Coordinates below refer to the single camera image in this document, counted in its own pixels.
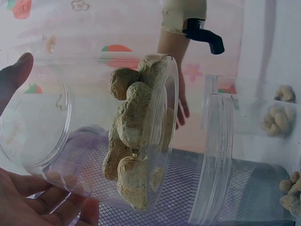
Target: black spout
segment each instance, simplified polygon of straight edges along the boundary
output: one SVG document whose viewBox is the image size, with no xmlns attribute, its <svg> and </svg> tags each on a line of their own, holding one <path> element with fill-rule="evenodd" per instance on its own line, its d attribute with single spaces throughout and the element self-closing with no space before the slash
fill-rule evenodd
<svg viewBox="0 0 301 226">
<path fill-rule="evenodd" d="M 222 54 L 225 51 L 222 38 L 211 31 L 202 29 L 202 23 L 204 23 L 204 20 L 198 18 L 188 19 L 187 28 L 183 30 L 186 38 L 194 41 L 208 42 L 212 54 Z"/>
</svg>

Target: beige sleeve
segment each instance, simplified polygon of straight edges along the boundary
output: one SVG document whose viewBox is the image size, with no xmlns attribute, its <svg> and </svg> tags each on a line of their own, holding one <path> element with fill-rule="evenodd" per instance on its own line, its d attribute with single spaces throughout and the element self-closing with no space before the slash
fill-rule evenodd
<svg viewBox="0 0 301 226">
<path fill-rule="evenodd" d="M 162 29 L 183 34 L 183 24 L 189 18 L 205 20 L 206 0 L 164 0 L 162 9 Z"/>
</svg>

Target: hand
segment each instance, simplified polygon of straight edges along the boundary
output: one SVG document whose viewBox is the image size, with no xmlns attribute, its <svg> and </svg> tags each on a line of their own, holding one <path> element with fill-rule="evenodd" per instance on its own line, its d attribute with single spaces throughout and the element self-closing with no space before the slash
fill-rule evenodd
<svg viewBox="0 0 301 226">
<path fill-rule="evenodd" d="M 182 72 L 179 72 L 179 105 L 178 105 L 178 122 L 182 126 L 185 124 L 185 118 L 189 117 L 190 112 L 186 101 L 186 95 L 185 95 L 185 81 Z M 175 126 L 175 129 L 178 129 L 179 125 L 178 123 Z"/>
<path fill-rule="evenodd" d="M 67 226 L 81 211 L 76 226 L 98 225 L 98 202 L 76 194 L 57 207 L 69 192 L 35 176 L 20 176 L 0 168 L 0 218 L 2 225 Z M 37 199 L 26 198 L 43 192 Z"/>
<path fill-rule="evenodd" d="M 33 56 L 23 54 L 12 66 L 0 71 L 0 115 L 15 91 L 27 80 Z M 26 198 L 44 192 L 37 199 Z M 77 226 L 98 224 L 98 202 L 76 194 L 56 208 L 69 192 L 35 176 L 20 176 L 0 168 L 0 219 L 2 225 L 67 226 L 81 211 Z"/>
</svg>

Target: transparent cylinder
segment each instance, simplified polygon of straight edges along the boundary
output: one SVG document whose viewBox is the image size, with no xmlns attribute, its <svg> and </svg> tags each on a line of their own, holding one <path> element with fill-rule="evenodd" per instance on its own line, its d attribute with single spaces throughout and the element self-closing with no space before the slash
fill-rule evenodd
<svg viewBox="0 0 301 226">
<path fill-rule="evenodd" d="M 280 183 L 300 171 L 300 114 L 297 104 L 209 94 L 207 148 L 190 222 L 295 220 L 300 192 L 292 181 L 285 191 Z M 299 203 L 296 209 L 281 205 L 285 195 Z"/>
<path fill-rule="evenodd" d="M 60 188 L 149 211 L 169 163 L 177 97 L 168 55 L 35 59 L 0 118 L 1 150 Z"/>
</svg>

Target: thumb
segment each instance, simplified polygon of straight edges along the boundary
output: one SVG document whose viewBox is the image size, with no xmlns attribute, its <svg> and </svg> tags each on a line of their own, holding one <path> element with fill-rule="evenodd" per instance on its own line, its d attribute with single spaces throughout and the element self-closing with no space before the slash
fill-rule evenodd
<svg viewBox="0 0 301 226">
<path fill-rule="evenodd" d="M 32 54 L 24 53 L 14 65 L 0 71 L 0 115 L 16 90 L 27 80 L 32 66 Z"/>
</svg>

